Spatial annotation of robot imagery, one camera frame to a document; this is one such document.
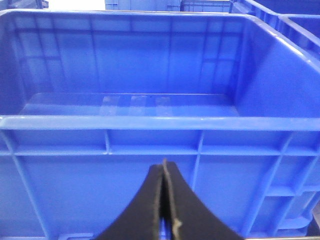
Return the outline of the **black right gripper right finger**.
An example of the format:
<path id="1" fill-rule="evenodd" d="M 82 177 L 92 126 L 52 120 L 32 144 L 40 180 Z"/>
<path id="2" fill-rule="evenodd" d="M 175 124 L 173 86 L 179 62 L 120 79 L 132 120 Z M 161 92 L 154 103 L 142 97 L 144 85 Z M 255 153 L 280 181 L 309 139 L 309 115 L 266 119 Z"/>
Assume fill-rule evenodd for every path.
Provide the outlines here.
<path id="1" fill-rule="evenodd" d="M 177 164 L 163 160 L 161 211 L 170 240 L 242 240 L 190 188 Z"/>

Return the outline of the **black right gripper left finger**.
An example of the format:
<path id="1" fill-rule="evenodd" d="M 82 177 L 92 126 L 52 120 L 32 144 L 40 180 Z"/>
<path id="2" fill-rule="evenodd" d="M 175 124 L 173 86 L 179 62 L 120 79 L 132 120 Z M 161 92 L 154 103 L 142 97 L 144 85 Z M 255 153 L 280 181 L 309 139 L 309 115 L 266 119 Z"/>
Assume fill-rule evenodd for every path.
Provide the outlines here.
<path id="1" fill-rule="evenodd" d="M 116 220 L 96 240 L 157 240 L 164 168 L 152 165 L 138 192 Z"/>

